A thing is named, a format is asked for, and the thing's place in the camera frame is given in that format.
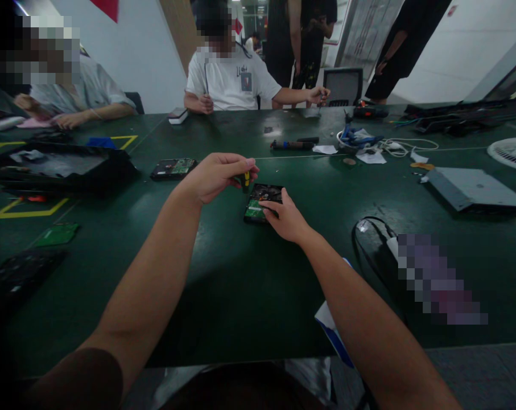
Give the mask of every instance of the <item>red flag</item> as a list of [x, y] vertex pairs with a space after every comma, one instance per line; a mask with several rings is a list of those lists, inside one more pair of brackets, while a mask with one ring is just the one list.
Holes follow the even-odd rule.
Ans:
[[235, 19], [235, 32], [237, 34], [240, 34], [241, 33], [241, 30], [242, 30], [242, 24], [241, 22], [239, 21], [239, 19]]
[[91, 0], [91, 3], [101, 9], [104, 14], [117, 23], [119, 0]]

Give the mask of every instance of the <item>black tray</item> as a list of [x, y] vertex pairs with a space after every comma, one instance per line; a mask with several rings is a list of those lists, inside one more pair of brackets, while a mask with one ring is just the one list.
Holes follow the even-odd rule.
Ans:
[[[9, 157], [32, 150], [46, 157], [34, 161], [23, 159], [22, 163]], [[11, 193], [101, 193], [138, 172], [123, 150], [43, 142], [31, 142], [0, 154], [0, 169], [5, 166], [30, 169], [27, 173], [0, 171], [0, 184]]]

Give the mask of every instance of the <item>pink object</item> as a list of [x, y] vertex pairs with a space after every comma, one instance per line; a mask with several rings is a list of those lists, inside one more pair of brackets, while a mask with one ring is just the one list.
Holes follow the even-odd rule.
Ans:
[[18, 128], [50, 128], [56, 124], [56, 119], [59, 118], [62, 114], [57, 115], [50, 120], [46, 121], [38, 121], [35, 118], [29, 118], [22, 124], [17, 125]]

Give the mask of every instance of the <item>forearm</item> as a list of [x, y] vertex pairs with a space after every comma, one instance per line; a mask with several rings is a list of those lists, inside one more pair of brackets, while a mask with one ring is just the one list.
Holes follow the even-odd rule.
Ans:
[[390, 45], [389, 49], [387, 50], [387, 53], [385, 54], [385, 59], [390, 60], [394, 54], [398, 51], [400, 46], [406, 41], [407, 39], [407, 32], [400, 30], [396, 33], [393, 39], [393, 43]]
[[184, 96], [184, 107], [195, 114], [202, 114], [201, 104], [196, 95], [185, 95]]
[[419, 343], [366, 281], [318, 233], [300, 245], [341, 339], [379, 404], [458, 408]]
[[133, 107], [129, 104], [119, 104], [117, 102], [101, 108], [94, 108], [93, 110], [88, 109], [83, 112], [87, 116], [88, 121], [115, 120], [116, 118], [126, 117], [135, 113]]
[[332, 38], [332, 34], [333, 34], [333, 25], [334, 25], [334, 23], [331, 23], [331, 24], [326, 25], [326, 27], [324, 28], [324, 36], [325, 36], [327, 39]]
[[283, 87], [273, 98], [273, 101], [279, 104], [298, 104], [307, 101], [309, 90], [306, 89], [291, 89]]
[[96, 330], [80, 347], [98, 347], [114, 355], [124, 369], [124, 393], [151, 355], [180, 299], [201, 208], [202, 203], [184, 191], [176, 188], [171, 193]]

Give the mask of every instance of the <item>white fan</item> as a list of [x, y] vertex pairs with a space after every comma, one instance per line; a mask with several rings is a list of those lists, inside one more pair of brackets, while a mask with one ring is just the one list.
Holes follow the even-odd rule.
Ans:
[[493, 142], [487, 153], [498, 162], [516, 168], [516, 138]]

